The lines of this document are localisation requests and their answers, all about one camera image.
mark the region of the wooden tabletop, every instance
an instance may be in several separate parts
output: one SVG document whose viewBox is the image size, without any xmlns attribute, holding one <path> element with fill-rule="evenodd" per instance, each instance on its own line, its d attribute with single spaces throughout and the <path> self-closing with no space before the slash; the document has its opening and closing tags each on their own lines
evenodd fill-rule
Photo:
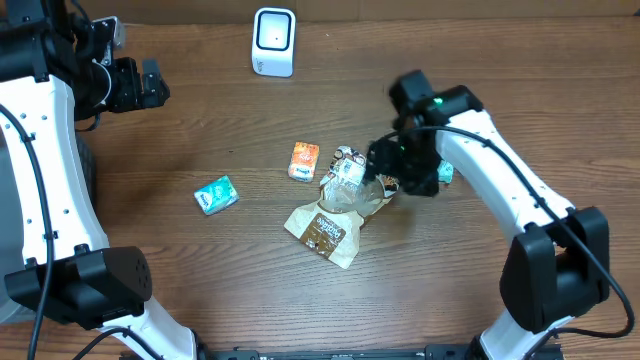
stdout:
<svg viewBox="0 0 640 360">
<path fill-rule="evenodd" d="M 363 229 L 348 270 L 283 227 L 318 198 L 339 145 L 364 151 L 390 131 L 388 86 L 413 69 L 436 89 L 469 86 L 549 186 L 607 215 L 612 273 L 640 311 L 637 18 L 302 23 L 291 79 L 254 74 L 251 32 L 130 26 L 125 54 L 139 63 L 155 57 L 171 99 L 105 114 L 84 136 L 97 157 L 97 213 L 111 246 L 142 249 L 156 298 L 211 348 L 467 343 L 501 312 L 505 239 L 461 176 L 434 199 L 398 195 Z M 312 184 L 287 177 L 296 141 L 320 146 Z M 207 217 L 193 192 L 223 175 L 240 201 Z M 624 323 L 613 293 L 575 321 L 609 331 Z M 0 358 L 24 358 L 30 332 L 30 323 L 2 327 Z M 95 335 L 46 321 L 40 358 L 69 359 Z M 635 333 L 560 343 L 568 359 L 640 357 Z M 88 358 L 124 349 L 108 339 Z"/>
</svg>

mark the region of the orange packet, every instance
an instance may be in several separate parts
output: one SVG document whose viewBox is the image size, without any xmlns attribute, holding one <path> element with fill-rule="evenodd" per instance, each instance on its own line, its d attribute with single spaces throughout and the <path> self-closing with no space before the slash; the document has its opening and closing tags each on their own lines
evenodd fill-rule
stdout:
<svg viewBox="0 0 640 360">
<path fill-rule="evenodd" d="M 319 153 L 320 147 L 318 145 L 297 142 L 291 155 L 289 176 L 299 181 L 313 181 Z"/>
</svg>

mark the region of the brown label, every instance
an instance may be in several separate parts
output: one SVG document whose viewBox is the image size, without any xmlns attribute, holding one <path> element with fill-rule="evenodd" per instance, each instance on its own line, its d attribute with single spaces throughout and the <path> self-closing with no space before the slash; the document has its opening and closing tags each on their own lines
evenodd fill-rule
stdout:
<svg viewBox="0 0 640 360">
<path fill-rule="evenodd" d="M 329 257 L 347 232 L 323 214 L 316 214 L 300 241 L 318 254 Z"/>
</svg>

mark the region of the crumpled plastic bag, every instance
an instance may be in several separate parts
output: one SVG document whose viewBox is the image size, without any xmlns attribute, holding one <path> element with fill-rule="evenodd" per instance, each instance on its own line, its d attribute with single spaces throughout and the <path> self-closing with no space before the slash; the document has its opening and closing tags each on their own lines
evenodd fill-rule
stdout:
<svg viewBox="0 0 640 360">
<path fill-rule="evenodd" d="M 366 158 L 348 147 L 336 150 L 320 181 L 320 199 L 301 206 L 284 227 L 303 244 L 347 269 L 360 248 L 360 228 L 398 191 L 398 180 L 378 175 L 364 184 Z"/>
</svg>

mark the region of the teal packet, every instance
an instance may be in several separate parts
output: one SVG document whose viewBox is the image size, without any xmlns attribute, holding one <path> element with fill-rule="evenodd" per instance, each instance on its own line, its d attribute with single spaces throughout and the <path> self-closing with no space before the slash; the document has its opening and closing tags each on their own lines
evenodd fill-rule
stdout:
<svg viewBox="0 0 640 360">
<path fill-rule="evenodd" d="M 227 175 L 193 193 L 207 215 L 218 213 L 238 201 L 239 196 Z"/>
<path fill-rule="evenodd" d="M 453 181 L 453 165 L 442 160 L 440 166 L 438 166 L 438 181 L 451 184 Z"/>
</svg>

